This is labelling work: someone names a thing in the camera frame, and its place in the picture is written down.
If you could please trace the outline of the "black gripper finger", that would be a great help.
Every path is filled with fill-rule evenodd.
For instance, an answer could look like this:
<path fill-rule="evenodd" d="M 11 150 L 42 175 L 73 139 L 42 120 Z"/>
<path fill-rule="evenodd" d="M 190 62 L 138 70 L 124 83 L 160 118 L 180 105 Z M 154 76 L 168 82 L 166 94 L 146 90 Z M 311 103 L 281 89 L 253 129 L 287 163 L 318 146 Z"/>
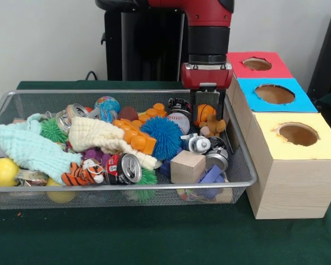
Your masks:
<path fill-rule="evenodd" d="M 198 115 L 198 107 L 197 107 L 197 102 L 196 102 L 196 95 L 197 95 L 198 90 L 197 89 L 192 89 L 191 90 L 191 105 L 192 105 L 192 110 L 193 110 L 193 122 L 197 122 L 197 115 Z"/>
<path fill-rule="evenodd" d="M 218 103 L 216 107 L 216 120 L 223 119 L 225 97 L 226 97 L 226 90 L 225 89 L 219 90 Z"/>

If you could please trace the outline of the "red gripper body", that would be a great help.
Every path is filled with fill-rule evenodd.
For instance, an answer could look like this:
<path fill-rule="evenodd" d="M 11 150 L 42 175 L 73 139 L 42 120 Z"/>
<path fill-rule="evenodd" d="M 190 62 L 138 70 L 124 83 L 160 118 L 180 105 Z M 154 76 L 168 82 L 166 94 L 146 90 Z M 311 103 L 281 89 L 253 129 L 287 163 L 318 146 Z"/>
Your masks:
<path fill-rule="evenodd" d="M 229 62 L 221 65 L 183 63 L 181 66 L 181 82 L 187 89 L 199 90 L 203 87 L 227 89 L 231 85 L 232 76 L 233 69 Z"/>

